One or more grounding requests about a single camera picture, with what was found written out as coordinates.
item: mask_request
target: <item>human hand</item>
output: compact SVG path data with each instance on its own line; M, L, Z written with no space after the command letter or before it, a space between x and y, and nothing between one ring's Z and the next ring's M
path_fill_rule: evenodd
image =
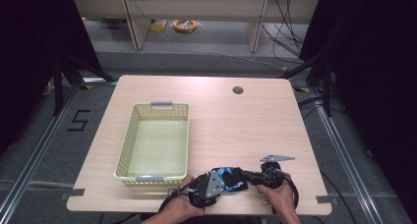
M187 185L193 180L193 176L187 175L184 178L181 187ZM155 216L144 221L143 223L176 224L184 222L191 217L203 215L205 215L205 209L193 206L188 200L187 194L183 194L169 201L161 212L157 213Z
M268 199L263 200L262 205L272 205L282 223L300 223L295 211L293 191L287 181L284 180L277 189L257 185L257 191L267 196Z

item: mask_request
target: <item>light wood tabletop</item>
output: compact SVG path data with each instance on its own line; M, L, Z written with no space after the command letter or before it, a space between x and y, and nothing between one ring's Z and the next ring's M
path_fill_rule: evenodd
M233 91L235 86L243 93ZM188 173L215 167L261 172L268 154L294 156L279 162L300 194L299 215L328 215L327 196L290 82L277 79L123 76L108 103L67 207L73 211L157 212L162 196L127 187L113 177L123 139L138 102L180 101L190 105ZM206 214L270 215L254 187L221 195Z

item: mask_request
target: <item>aluminum rail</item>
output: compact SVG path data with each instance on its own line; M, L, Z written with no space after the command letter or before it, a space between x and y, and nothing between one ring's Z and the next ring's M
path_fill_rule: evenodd
M312 94L315 97L320 96L315 88L312 88ZM359 199L359 203L361 204L369 223L384 223L382 215L378 212L374 199L371 197L362 177L356 169L356 166L350 157L349 152L347 151L346 146L344 145L332 118L328 117L325 109L322 106L320 106L318 110L325 128L328 131L331 142L334 145L339 160L344 168L344 171L346 172L347 178L349 179L353 191Z
M47 148L49 147L53 137L55 136L57 128L59 127L62 119L64 118L67 112L68 106L71 100L76 95L79 87L80 87L79 85L71 85L64 99L65 103L61 111L56 116L53 116L45 133L43 134L39 143L36 145L35 149L33 150L30 156L30 159L25 165L23 171L19 175L18 179L15 181L12 189L9 190L6 198L3 199L3 202L1 203L1 206L0 206L0 223L6 224L9 222L10 218L12 217L13 212L18 206L22 196L25 193L25 190L27 189L30 183L30 179L33 177Z

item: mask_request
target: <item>black curtain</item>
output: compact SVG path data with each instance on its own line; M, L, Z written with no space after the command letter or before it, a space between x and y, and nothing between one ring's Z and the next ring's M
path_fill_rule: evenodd
M302 58L317 54L337 2L319 3ZM360 8L331 69L349 115L417 223L417 0L367 0Z
M57 58L72 81L80 77L67 56L100 66L73 0L0 0L0 20L2 154L20 136Z

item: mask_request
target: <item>yellow basket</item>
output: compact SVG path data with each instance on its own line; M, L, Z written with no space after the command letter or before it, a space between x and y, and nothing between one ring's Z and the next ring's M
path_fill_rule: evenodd
M187 174L189 105L135 104L114 177L149 188L180 184Z

